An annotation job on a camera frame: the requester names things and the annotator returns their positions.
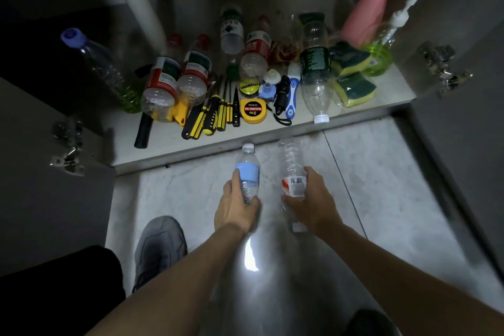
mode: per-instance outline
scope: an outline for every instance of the left hand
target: left hand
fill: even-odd
[[[233,179],[224,184],[223,191],[219,207],[215,212],[215,230],[225,224],[232,224],[240,228],[244,236],[255,222],[261,201],[255,196],[248,205],[245,205],[238,169],[233,172]]]

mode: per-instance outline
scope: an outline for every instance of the white bottle cap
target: white bottle cap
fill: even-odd
[[[253,143],[244,143],[243,146],[241,147],[241,149],[254,151],[254,144]]]
[[[264,75],[264,82],[268,82],[271,85],[276,85],[280,82],[282,79],[280,73],[276,69],[270,69],[266,74]]]
[[[416,2],[417,0],[406,0],[406,5],[404,6],[404,8],[392,14],[389,24],[394,27],[404,26],[409,19],[408,9]]]
[[[329,115],[327,114],[319,114],[313,117],[313,122],[316,124],[321,124],[323,122],[329,122]]]

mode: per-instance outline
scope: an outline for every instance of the sneaker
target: sneaker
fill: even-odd
[[[136,247],[133,292],[187,255],[184,232],[175,218],[169,216],[151,220]]]

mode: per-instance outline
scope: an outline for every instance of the green scouring sponge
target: green scouring sponge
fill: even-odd
[[[365,103],[373,97],[376,85],[364,78],[360,73],[354,73],[342,79],[334,80],[334,89],[345,108],[350,108]]]
[[[367,68],[371,60],[369,52],[358,50],[346,41],[339,41],[329,48],[331,67],[336,76],[347,76]]]

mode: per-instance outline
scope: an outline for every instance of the empty plastic bottle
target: empty plastic bottle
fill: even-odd
[[[246,143],[236,160],[235,169],[240,170],[241,192],[243,200],[249,203],[259,192],[259,160],[254,154],[254,144]]]
[[[327,111],[334,91],[330,85],[331,71],[324,14],[306,13],[299,15],[299,20],[303,23],[304,49],[300,54],[301,94],[306,107],[313,115],[313,122],[329,122]]]
[[[170,109],[175,105],[176,82],[183,56],[182,36],[173,33],[168,40],[167,53],[156,59],[142,95],[142,110],[157,121],[168,122]]]
[[[261,15],[252,32],[247,36],[245,51],[240,62],[242,80],[255,78],[261,82],[268,71],[268,57],[271,49],[270,20]]]
[[[278,150],[283,193],[303,199],[306,190],[306,171],[303,168],[303,154],[298,140],[292,137],[281,139],[278,142]],[[285,204],[283,208],[292,223],[292,230],[306,231],[306,226],[297,221],[292,209]]]
[[[221,49],[228,55],[243,51],[243,26],[241,8],[225,4],[221,10]]]
[[[189,47],[181,66],[181,76],[177,81],[177,95],[187,107],[198,105],[205,100],[208,76],[212,71],[212,60],[208,56],[210,38],[200,34]]]
[[[70,48],[80,50],[88,67],[110,88],[125,112],[138,113],[142,110],[140,98],[145,82],[136,77],[108,48],[88,40],[79,28],[65,29],[60,38]]]

